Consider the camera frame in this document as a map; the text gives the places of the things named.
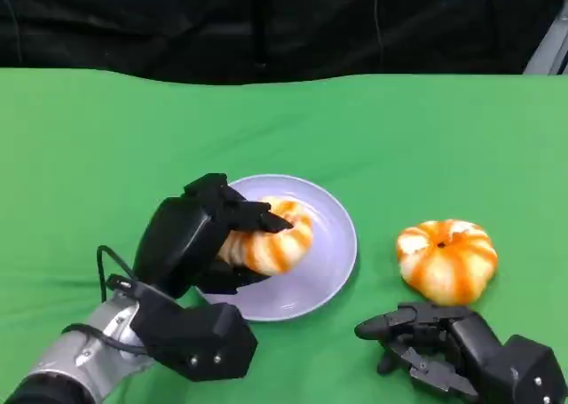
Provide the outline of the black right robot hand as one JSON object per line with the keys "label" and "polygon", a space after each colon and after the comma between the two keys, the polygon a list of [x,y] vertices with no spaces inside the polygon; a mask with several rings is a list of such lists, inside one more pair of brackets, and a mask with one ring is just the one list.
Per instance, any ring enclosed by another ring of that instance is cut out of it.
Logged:
{"label": "black right robot hand", "polygon": [[464,305],[403,303],[361,322],[354,333],[383,347],[379,375],[400,368],[414,385],[466,403],[483,401],[483,366],[501,349],[487,322]]}

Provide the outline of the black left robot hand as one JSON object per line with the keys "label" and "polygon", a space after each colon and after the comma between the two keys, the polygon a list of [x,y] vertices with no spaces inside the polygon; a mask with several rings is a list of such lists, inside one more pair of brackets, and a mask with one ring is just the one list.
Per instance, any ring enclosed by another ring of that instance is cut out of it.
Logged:
{"label": "black left robot hand", "polygon": [[192,287],[235,295],[267,277],[219,256],[230,233],[276,234],[292,227],[269,203],[249,201],[229,186],[224,173],[207,173],[159,205],[139,242],[133,274],[174,299]]}

